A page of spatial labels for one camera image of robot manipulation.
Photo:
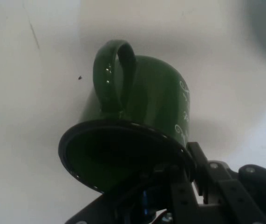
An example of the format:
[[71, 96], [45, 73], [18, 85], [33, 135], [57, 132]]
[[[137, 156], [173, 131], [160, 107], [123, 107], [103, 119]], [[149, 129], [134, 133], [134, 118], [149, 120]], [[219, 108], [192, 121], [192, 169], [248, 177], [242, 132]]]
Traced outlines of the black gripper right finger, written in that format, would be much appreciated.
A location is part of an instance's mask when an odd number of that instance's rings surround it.
[[222, 161], [207, 160], [197, 142], [187, 143], [186, 150], [204, 205], [218, 211], [227, 223], [266, 224], [266, 168], [248, 164], [234, 172]]

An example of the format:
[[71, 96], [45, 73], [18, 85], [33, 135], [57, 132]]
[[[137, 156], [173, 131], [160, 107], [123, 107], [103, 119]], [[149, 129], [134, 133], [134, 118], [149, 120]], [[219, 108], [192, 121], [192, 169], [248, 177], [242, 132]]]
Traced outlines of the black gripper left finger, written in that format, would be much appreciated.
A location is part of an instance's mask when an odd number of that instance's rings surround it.
[[158, 165], [150, 172], [131, 175], [104, 192], [68, 221], [68, 224], [149, 224], [157, 212], [176, 215], [179, 209], [196, 205], [184, 169]]

